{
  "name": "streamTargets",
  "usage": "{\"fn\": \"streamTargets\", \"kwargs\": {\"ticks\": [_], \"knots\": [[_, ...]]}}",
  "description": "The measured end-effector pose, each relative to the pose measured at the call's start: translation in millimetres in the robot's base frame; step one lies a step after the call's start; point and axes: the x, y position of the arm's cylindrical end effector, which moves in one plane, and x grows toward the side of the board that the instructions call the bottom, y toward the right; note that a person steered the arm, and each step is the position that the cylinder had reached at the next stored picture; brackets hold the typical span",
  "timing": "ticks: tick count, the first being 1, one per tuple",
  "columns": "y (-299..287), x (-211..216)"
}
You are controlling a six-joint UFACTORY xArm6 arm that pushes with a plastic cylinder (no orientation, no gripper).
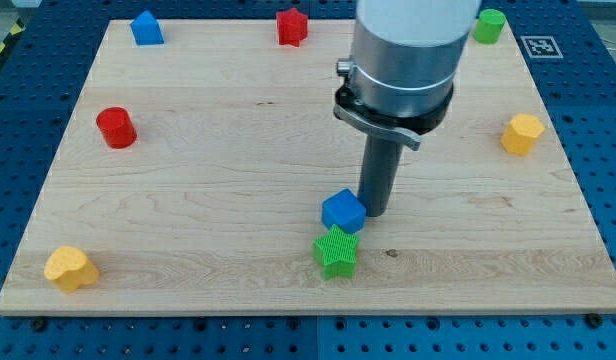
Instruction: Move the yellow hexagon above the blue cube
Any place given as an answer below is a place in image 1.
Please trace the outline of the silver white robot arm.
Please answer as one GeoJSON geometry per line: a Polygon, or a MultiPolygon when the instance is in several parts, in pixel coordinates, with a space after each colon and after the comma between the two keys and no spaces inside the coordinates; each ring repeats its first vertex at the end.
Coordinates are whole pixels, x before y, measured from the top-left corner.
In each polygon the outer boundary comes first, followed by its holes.
{"type": "Polygon", "coordinates": [[[480,0],[359,0],[335,116],[368,136],[417,150],[453,96],[480,0]]]}

